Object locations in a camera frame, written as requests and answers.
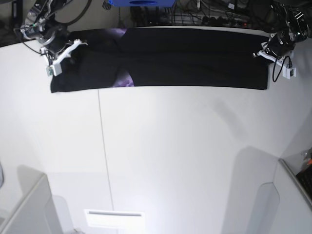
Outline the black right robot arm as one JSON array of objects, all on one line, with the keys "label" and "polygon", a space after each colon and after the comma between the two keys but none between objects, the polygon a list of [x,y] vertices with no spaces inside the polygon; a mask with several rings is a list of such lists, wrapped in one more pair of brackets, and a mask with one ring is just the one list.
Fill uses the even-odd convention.
[{"label": "black right robot arm", "polygon": [[44,56],[50,67],[61,63],[79,45],[84,44],[80,39],[69,39],[68,26],[78,22],[92,2],[88,0],[81,13],[70,22],[62,23],[55,20],[57,12],[70,3],[70,0],[37,0],[27,13],[22,26],[13,29],[21,43],[26,39],[36,40],[41,45],[36,53]]}]

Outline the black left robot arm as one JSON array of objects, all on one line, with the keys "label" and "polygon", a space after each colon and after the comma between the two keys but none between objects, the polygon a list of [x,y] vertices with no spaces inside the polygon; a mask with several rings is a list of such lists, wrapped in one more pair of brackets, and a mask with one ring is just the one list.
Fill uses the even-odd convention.
[{"label": "black left robot arm", "polygon": [[297,43],[312,36],[312,2],[310,0],[251,0],[251,20],[269,34],[267,42],[253,57],[273,62],[284,58]]}]

